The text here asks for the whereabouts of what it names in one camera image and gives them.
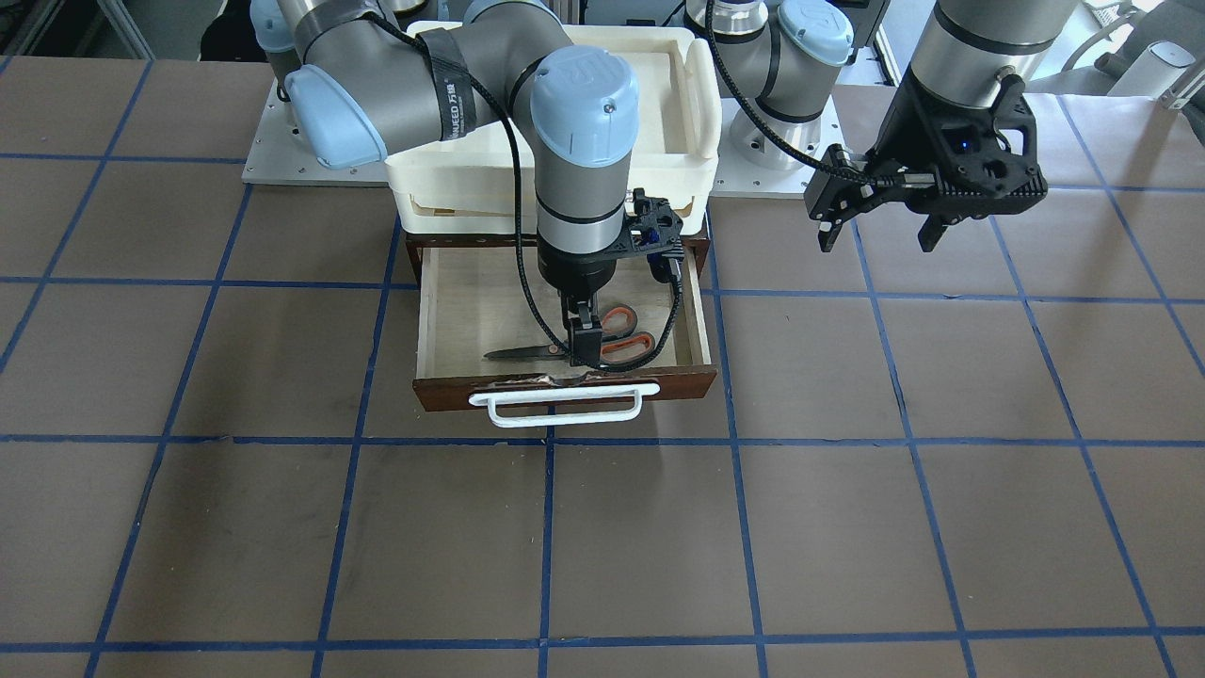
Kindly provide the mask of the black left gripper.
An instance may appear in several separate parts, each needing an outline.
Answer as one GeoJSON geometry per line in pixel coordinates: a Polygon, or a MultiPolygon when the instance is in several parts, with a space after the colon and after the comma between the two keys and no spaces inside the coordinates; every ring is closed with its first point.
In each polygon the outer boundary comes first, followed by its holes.
{"type": "Polygon", "coordinates": [[[804,201],[819,223],[818,244],[831,252],[844,224],[883,202],[903,202],[925,216],[917,232],[922,252],[937,248],[953,220],[1015,216],[1050,193],[1038,164],[1036,117],[1025,102],[1019,73],[991,78],[1000,86],[986,108],[948,104],[905,77],[892,98],[876,145],[862,172],[890,179],[862,185],[816,173],[804,201]]]}

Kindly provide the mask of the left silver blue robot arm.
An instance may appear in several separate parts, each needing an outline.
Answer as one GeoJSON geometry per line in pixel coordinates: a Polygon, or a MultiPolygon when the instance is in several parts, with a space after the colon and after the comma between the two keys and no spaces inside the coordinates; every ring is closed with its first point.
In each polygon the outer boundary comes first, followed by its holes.
{"type": "Polygon", "coordinates": [[[736,151],[766,169],[813,169],[804,201],[822,250],[856,216],[900,202],[924,216],[918,244],[929,252],[966,218],[1017,216],[1050,193],[1023,94],[1071,12],[1071,1],[935,2],[863,154],[840,143],[815,151],[831,87],[857,51],[844,8],[688,1],[682,19],[739,105],[736,151]]]}

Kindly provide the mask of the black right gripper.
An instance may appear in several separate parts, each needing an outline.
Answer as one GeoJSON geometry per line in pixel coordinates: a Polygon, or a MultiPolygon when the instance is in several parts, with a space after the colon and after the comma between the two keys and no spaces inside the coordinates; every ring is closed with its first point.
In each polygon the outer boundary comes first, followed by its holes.
{"type": "Polygon", "coordinates": [[[569,300],[569,348],[572,366],[600,369],[602,322],[596,293],[615,278],[617,259],[537,248],[539,275],[569,300]]]}

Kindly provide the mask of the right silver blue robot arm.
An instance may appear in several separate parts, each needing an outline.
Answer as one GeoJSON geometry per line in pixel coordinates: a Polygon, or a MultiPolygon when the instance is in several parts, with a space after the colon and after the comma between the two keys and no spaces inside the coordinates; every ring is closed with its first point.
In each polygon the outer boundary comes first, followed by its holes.
{"type": "Polygon", "coordinates": [[[380,1],[254,1],[249,20],[298,132],[324,169],[466,138],[496,120],[534,157],[537,265],[562,300],[574,362],[602,356],[596,291],[615,275],[637,135],[637,79],[569,39],[537,1],[476,1],[462,26],[408,36],[380,1]]]}

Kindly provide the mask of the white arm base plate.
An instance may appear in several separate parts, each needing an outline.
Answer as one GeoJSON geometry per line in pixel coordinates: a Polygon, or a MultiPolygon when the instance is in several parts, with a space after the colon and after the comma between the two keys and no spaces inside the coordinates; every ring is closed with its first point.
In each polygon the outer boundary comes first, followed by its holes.
{"type": "MultiPolygon", "coordinates": [[[[813,169],[797,163],[756,128],[731,94],[722,87],[722,124],[715,197],[800,199],[813,169]]],[[[797,151],[821,158],[831,143],[844,142],[835,104],[815,120],[795,124],[763,113],[763,120],[797,151]]]]}
{"type": "Polygon", "coordinates": [[[249,185],[386,187],[383,163],[355,169],[327,169],[315,159],[305,135],[296,128],[292,104],[277,95],[277,82],[268,86],[261,117],[242,171],[249,185]]]}

